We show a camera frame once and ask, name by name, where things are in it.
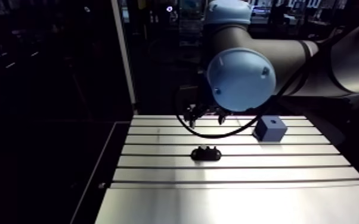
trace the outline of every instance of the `blue cube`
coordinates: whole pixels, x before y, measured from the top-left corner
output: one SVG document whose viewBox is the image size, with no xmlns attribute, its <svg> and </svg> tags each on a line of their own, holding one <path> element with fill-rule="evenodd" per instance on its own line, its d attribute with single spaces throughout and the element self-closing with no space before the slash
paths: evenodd
<svg viewBox="0 0 359 224">
<path fill-rule="evenodd" d="M 287 126 L 279 116 L 262 116 L 258 120 L 253 135 L 264 142 L 279 142 L 285 135 Z"/>
</svg>

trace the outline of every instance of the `metal table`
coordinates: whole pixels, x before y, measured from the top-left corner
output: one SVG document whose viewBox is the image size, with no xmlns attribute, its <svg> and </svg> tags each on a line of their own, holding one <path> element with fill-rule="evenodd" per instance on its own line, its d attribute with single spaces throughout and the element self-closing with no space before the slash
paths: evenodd
<svg viewBox="0 0 359 224">
<path fill-rule="evenodd" d="M 251 118 L 204 117 L 196 130 Z M 135 116 L 96 223 L 359 223 L 359 173 L 305 117 L 281 118 L 286 136 L 267 143 L 252 129 L 203 139 L 174 116 Z M 194 162 L 200 144 L 217 146 L 220 161 Z"/>
</svg>

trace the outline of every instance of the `light blue joint cap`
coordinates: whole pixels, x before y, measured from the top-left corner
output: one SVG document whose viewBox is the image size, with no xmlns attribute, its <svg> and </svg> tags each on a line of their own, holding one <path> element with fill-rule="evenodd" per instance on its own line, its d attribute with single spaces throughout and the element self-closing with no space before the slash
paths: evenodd
<svg viewBox="0 0 359 224">
<path fill-rule="evenodd" d="M 206 77 L 215 101 L 230 111 L 256 108 L 276 88 L 273 65 L 262 54 L 247 48 L 221 51 L 210 62 Z"/>
<path fill-rule="evenodd" d="M 250 24 L 252 7 L 241 0 L 213 0 L 206 7 L 205 24 Z"/>
</svg>

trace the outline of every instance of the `black cable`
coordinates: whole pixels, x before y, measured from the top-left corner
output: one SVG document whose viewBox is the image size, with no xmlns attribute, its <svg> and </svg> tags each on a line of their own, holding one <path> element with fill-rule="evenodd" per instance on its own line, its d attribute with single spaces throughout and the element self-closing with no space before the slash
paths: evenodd
<svg viewBox="0 0 359 224">
<path fill-rule="evenodd" d="M 261 110 L 260 113 L 258 113 L 256 115 L 256 117 L 254 119 L 252 119 L 249 123 L 247 123 L 246 125 L 232 131 L 232 132 L 228 132 L 225 134 L 221 134 L 221 135 L 204 135 L 201 133 L 198 133 L 194 130 L 192 130 L 191 128 L 189 128 L 184 121 L 180 118 L 180 116 L 178 115 L 178 108 L 177 108 L 177 98 L 178 98 L 178 93 L 180 91 L 180 88 L 178 88 L 173 95 L 173 104 L 174 104 L 174 113 L 175 113 L 175 117 L 177 117 L 177 120 L 182 124 L 182 126 L 187 129 L 190 133 L 192 133 L 193 135 L 196 135 L 198 137 L 201 138 L 208 138 L 208 139 L 217 139 L 217 138 L 226 138 L 229 137 L 231 135 L 235 135 L 238 134 L 242 131 L 244 131 L 245 129 L 251 127 L 257 120 L 259 120 L 265 113 L 269 112 L 271 110 L 271 108 L 273 107 L 273 105 L 278 101 L 278 99 L 280 97 L 283 96 L 283 94 L 288 90 L 288 88 L 291 86 L 291 84 L 303 73 L 306 72 L 306 70 L 308 68 L 310 68 L 311 66 L 313 66 L 315 64 L 315 62 L 318 60 L 318 58 L 322 57 L 323 54 L 330 52 L 331 47 L 336 44 L 338 41 L 340 41 L 343 37 L 345 37 L 349 32 L 342 32 L 341 34 L 335 36 L 334 38 L 331 38 L 331 40 L 329 40 L 328 42 L 324 43 L 321 46 L 321 49 L 319 50 L 318 53 L 316 53 L 315 55 L 313 55 L 313 57 L 311 57 L 305 64 L 303 64 L 296 72 L 294 72 L 294 74 L 291 75 L 291 77 L 287 80 L 287 82 L 285 83 L 285 85 L 280 89 L 280 91 L 274 95 L 272 98 L 270 98 L 264 105 L 263 107 L 266 107 L 266 109 Z"/>
</svg>

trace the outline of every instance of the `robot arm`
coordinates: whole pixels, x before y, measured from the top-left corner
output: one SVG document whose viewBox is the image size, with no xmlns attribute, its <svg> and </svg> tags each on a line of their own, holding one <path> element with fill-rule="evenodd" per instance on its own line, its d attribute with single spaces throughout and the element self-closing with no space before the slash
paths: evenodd
<svg viewBox="0 0 359 224">
<path fill-rule="evenodd" d="M 294 80 L 281 95 L 339 97 L 359 93 L 359 27 L 321 49 L 311 41 L 253 39 L 247 32 L 251 14 L 250 5 L 241 0 L 213 0 L 206 7 L 206 84 L 203 100 L 184 114 L 191 127 L 212 108 L 220 115 L 221 124 L 227 114 L 259 107 L 291 78 Z M 309 66 L 292 77 L 307 61 Z"/>
</svg>

